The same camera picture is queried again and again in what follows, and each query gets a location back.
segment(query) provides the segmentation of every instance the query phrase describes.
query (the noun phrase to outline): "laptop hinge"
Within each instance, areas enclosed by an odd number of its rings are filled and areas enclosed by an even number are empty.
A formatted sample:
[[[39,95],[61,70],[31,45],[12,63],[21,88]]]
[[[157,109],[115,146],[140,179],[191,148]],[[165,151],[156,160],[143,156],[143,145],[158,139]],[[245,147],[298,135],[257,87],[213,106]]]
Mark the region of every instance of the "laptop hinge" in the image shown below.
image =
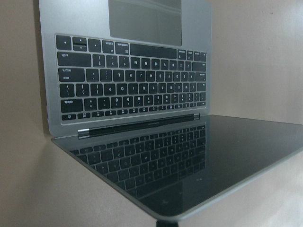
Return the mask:
[[[91,129],[80,129],[78,130],[78,139],[85,139],[90,137],[103,136],[103,135],[125,132],[125,131],[133,131],[138,129],[159,127],[166,124],[187,122],[187,121],[193,121],[198,119],[200,119],[200,114],[194,113],[194,114],[186,114],[177,117],[160,118],[152,121],[119,124],[114,126],[106,126],[106,127],[91,128]]]

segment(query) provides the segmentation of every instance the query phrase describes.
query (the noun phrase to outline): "silver laptop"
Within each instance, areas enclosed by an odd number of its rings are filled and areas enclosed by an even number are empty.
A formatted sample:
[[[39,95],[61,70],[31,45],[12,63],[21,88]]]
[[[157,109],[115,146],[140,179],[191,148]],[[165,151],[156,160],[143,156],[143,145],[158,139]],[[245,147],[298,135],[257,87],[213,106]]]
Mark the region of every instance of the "silver laptop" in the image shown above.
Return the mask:
[[[39,7],[54,143],[158,226],[193,215],[303,146],[297,125],[207,116],[208,2],[39,0]]]

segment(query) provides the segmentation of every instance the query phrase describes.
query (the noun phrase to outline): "space bar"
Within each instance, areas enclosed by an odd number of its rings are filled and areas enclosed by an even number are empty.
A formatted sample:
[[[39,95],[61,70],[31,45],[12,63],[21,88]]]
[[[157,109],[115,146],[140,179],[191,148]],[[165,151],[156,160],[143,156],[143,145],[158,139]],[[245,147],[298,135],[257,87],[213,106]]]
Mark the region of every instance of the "space bar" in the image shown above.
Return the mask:
[[[137,196],[138,197],[145,196],[158,189],[162,189],[165,186],[169,186],[172,183],[175,183],[177,181],[178,181],[178,174],[172,174],[172,175],[164,177],[160,180],[144,184],[142,186],[137,187]]]
[[[167,47],[130,44],[131,55],[153,58],[177,58],[177,50]]]

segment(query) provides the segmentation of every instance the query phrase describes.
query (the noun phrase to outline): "keyboard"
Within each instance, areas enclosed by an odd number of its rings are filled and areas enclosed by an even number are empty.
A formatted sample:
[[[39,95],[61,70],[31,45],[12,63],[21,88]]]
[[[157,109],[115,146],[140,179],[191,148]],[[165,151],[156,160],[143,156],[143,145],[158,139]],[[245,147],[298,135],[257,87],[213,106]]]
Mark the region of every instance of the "keyboard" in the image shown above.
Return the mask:
[[[62,121],[206,106],[207,53],[56,35]]]
[[[205,168],[205,125],[142,135],[70,151],[141,198]]]

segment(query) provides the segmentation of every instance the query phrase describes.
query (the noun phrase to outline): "shift key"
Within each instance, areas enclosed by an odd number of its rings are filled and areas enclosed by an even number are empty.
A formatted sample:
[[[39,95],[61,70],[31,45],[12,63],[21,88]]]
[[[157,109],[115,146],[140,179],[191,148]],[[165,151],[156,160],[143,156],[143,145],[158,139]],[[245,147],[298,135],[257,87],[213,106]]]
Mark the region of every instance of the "shift key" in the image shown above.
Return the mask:
[[[90,67],[91,57],[89,53],[58,52],[58,65]]]

